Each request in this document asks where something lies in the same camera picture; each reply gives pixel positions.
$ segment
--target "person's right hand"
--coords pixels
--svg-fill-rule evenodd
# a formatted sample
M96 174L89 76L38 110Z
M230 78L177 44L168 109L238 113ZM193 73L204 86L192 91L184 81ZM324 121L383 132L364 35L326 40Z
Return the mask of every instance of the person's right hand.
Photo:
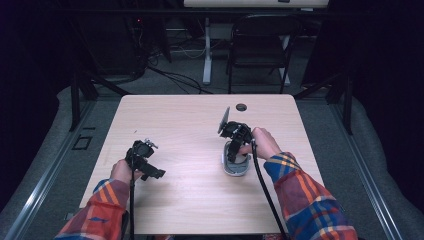
M138 170L134 172L134 179L138 179L141 176L143 176L143 172ZM112 171L110 173L110 178L124 182L128 186L130 185L130 181L132 178L132 170L128 166L125 159L121 159L113 165Z
M265 128L256 127L253 129L252 134L256 141L256 153L258 154L259 158L267 160L272 156L282 152L274 137ZM242 146L239 150L239 153L252 153L252 146Z

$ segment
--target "small black object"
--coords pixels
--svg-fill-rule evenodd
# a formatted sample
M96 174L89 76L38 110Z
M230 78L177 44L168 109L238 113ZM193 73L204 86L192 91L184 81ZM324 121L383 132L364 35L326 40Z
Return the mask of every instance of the small black object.
M231 143L228 146L227 158L228 161L234 163L236 155L242 145L252 141L252 134L250 128L239 122L228 122L230 108L225 111L224 117L219 125L218 134L220 133L223 138L231 138Z
M239 112L244 112L244 111L247 110L247 106L244 103L239 103L239 104L236 105L236 109Z
M156 179L161 178L165 171L157 169L147 162L146 158L149 158L154 153L152 146L156 147L154 143L146 139L145 142L137 140L134 142L132 148L128 149L125 161L128 166L135 171L136 169L142 171L144 175L141 180L146 181L148 177L154 177Z
M250 156L248 154L237 154L234 162L228 159L228 150L231 142L227 142L222 153L222 166L224 172L233 177L240 177L247 173L249 169Z

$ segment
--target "plaid shirt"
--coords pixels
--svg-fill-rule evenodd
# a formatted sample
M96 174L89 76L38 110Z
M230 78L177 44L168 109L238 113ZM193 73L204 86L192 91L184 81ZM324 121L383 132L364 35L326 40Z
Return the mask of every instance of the plaid shirt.
M295 239L358 239L331 193L306 174L289 152L268 159L281 211Z
M101 181L87 206L68 221L55 239L120 239L128 198L126 183L114 179Z
M291 153L268 159L264 167L274 182L283 217L295 239L357 239L336 199L302 171ZM87 206L55 239L119 239L129 186L109 179L99 183Z

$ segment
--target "dark background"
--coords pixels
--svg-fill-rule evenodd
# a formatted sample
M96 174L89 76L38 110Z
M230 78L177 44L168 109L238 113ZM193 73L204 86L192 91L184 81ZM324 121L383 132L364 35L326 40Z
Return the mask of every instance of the dark background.
M389 173L403 194L424 212L424 9L419 1L341 2L331 2L329 11L384 14L372 20L324 21L304 83L324 81L355 56L358 64L350 74L354 96L364 105L380 137ZM59 104L56 94L70 85L76 72L101 73L105 68L110 73L140 72L143 56L134 49L131 35L125 40L92 38L88 45L94 43L98 49L89 48L71 34L75 26L60 16L38 11L45 7L58 6L49 1L4 1L0 8L1 209L51 126ZM126 23L85 19L78 24L81 36L90 38L90 25L124 31ZM355 43L363 37L367 44L352 55ZM154 40L153 36L145 41ZM127 53L102 45L107 43L126 44ZM103 57L93 59L90 51L99 49L104 51Z

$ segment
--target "table top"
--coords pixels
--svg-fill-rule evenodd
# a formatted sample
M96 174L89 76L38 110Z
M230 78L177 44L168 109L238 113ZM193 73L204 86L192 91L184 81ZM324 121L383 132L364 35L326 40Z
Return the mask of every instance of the table top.
M184 0L185 7L221 7L221 8L326 8L328 0L290 0L289 3L278 0Z
M239 103L247 110L237 111ZM136 181L136 234L279 232L253 161L242 177L231 177L222 168L222 151L230 139L219 137L218 127L227 107L229 121L266 128L283 151L293 153L302 168L323 183L290 95L128 95L120 102L80 207L133 142L149 138L159 147L149 163L166 173L160 179ZM282 219L264 161L258 160Z

